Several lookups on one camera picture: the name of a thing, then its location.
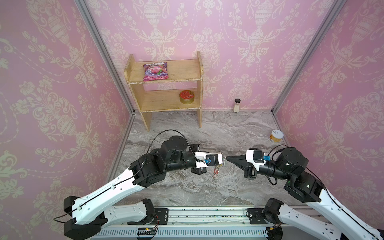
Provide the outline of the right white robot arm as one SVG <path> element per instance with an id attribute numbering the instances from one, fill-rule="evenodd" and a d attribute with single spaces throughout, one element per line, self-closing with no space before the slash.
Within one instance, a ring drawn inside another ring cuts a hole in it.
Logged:
<path id="1" fill-rule="evenodd" d="M 309 160 L 294 147 L 280 145 L 275 153 L 249 149 L 246 154 L 226 160 L 244 171 L 246 179 L 263 175 L 284 180 L 284 190 L 326 218 L 326 225 L 309 217 L 300 217 L 293 209 L 276 199 L 269 199 L 264 211 L 270 222 L 293 225 L 317 238 L 335 240 L 382 240 L 384 231 L 365 223 L 338 201 L 325 184 L 307 168 Z"/>

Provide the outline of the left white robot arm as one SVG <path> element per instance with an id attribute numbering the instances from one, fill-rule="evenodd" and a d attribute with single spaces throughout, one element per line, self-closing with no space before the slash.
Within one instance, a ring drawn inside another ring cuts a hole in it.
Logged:
<path id="1" fill-rule="evenodd" d="M 156 215 L 151 200 L 119 208 L 115 204 L 164 180 L 168 172 L 192 169 L 194 174 L 203 174 L 215 162 L 210 157 L 200 152 L 198 145 L 190 145 L 183 134 L 170 137 L 160 148 L 147 150 L 122 174 L 94 192 L 65 198 L 64 212 L 71 218 L 64 222 L 64 235 L 72 240 L 86 240 L 119 222 L 150 223 Z"/>

